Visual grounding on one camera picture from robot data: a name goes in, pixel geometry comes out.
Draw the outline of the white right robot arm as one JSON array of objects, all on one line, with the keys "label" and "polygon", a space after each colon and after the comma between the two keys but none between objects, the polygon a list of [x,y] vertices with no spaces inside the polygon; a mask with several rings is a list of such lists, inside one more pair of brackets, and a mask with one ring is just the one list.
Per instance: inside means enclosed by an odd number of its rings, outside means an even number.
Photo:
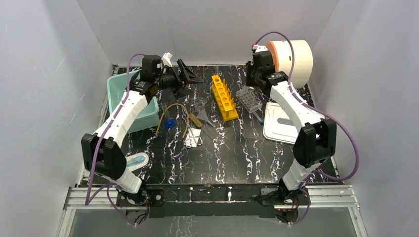
[{"label": "white right robot arm", "polygon": [[307,108],[288,75],[275,70],[271,52],[254,52],[246,67],[246,84],[259,87],[279,104],[298,131],[294,160],[272,193],[282,203],[292,204],[308,176],[335,154],[336,123]]}]

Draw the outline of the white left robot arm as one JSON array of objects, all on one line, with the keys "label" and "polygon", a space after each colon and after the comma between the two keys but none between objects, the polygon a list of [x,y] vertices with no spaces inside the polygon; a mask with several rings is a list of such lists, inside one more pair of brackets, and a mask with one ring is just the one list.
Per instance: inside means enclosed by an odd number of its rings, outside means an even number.
[{"label": "white left robot arm", "polygon": [[143,205],[148,193],[141,188],[142,180],[128,169],[121,150],[128,130],[160,90],[170,89],[175,98],[181,98],[191,94],[188,85],[203,83],[181,59],[173,66],[170,53],[142,57],[141,69],[126,74],[127,87],[117,107],[95,132],[81,139],[85,169],[129,193],[128,199],[135,205]]}]

